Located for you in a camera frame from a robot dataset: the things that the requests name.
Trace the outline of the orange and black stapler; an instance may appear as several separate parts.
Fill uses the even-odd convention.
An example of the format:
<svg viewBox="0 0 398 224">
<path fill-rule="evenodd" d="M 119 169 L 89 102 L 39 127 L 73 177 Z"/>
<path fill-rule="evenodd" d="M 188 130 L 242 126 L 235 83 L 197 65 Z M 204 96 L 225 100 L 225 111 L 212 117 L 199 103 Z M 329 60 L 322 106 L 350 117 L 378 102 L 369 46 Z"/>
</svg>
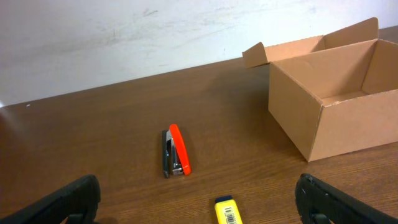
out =
<svg viewBox="0 0 398 224">
<path fill-rule="evenodd" d="M 162 131 L 162 172 L 166 179 L 192 173 L 187 148 L 176 124 Z"/>
</svg>

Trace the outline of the yellow highlighter with blue cap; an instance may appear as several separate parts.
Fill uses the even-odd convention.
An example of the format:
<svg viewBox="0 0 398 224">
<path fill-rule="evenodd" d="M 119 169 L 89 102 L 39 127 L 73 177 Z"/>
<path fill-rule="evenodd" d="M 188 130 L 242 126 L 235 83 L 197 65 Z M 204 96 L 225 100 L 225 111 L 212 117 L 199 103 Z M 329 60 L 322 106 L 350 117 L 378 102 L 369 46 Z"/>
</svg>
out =
<svg viewBox="0 0 398 224">
<path fill-rule="evenodd" d="M 236 201 L 231 195 L 215 199 L 218 224 L 243 224 Z"/>
</svg>

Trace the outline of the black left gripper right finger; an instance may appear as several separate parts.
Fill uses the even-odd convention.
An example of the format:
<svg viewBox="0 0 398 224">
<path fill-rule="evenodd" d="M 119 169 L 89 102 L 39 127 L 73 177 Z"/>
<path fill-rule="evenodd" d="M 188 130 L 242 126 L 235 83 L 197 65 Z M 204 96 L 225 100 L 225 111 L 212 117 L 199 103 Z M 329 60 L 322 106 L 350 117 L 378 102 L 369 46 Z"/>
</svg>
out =
<svg viewBox="0 0 398 224">
<path fill-rule="evenodd" d="M 304 224 L 397 224 L 396 218 L 306 173 L 297 181 L 295 204 Z"/>
</svg>

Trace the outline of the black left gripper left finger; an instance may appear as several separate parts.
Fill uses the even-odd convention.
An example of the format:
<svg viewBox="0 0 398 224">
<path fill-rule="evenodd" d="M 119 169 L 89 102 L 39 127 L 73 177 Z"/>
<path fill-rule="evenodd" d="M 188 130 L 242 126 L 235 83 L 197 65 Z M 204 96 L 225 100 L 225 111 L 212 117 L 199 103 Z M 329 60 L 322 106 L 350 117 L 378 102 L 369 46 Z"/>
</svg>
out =
<svg viewBox="0 0 398 224">
<path fill-rule="evenodd" d="M 95 175 L 80 177 L 35 203 L 1 219 L 1 223 L 93 223 L 101 190 Z"/>
</svg>

